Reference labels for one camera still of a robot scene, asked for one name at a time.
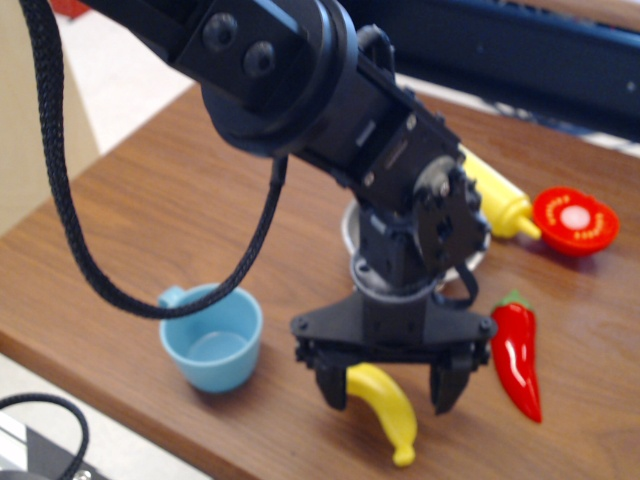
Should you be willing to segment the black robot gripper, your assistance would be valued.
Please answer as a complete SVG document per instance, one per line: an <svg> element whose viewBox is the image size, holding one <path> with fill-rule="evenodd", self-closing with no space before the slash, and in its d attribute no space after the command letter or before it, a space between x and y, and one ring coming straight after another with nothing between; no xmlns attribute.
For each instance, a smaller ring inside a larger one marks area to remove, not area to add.
<svg viewBox="0 0 640 480"><path fill-rule="evenodd" d="M488 343L498 330L494 320L469 310L478 286L467 265L455 270L469 292L466 299L441 296L436 281L397 289L365 260L354 259L350 296L291 321L296 358L314 368L329 407L346 409L346 366L360 362L435 364L430 371L434 412L445 414L455 406L472 370L488 361ZM464 364L449 362L458 354Z"/></svg>

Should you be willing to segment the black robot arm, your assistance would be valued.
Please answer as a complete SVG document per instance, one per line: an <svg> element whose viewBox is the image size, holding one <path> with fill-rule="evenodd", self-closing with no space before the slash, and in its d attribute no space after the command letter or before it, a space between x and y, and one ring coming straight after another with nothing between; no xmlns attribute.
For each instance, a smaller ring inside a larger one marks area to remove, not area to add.
<svg viewBox="0 0 640 480"><path fill-rule="evenodd" d="M487 247L459 139L395 80L394 50L335 1L95 1L200 84L218 134L281 168L296 156L359 206L353 293L295 318L296 356L327 403L346 405L360 362L431 368L449 411L489 358L495 323L471 311L468 259Z"/></svg>

